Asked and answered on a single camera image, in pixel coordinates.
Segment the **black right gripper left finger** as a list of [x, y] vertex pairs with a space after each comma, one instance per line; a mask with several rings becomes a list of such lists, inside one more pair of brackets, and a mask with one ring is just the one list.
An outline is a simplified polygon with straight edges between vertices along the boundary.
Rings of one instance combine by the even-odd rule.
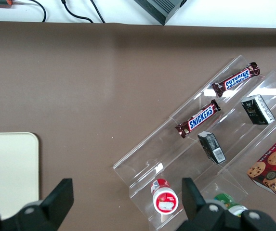
[[0, 218], [0, 231], [57, 231], [73, 203], [73, 181], [62, 179], [44, 200], [25, 205], [10, 218]]

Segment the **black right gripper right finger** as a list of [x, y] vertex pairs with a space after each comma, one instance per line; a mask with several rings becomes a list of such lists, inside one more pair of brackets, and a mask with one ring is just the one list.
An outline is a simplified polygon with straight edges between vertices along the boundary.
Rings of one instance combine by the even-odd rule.
[[191, 178], [182, 179], [182, 204], [188, 220], [183, 231], [276, 231], [276, 222], [259, 210], [246, 210], [240, 217], [222, 206], [207, 203]]

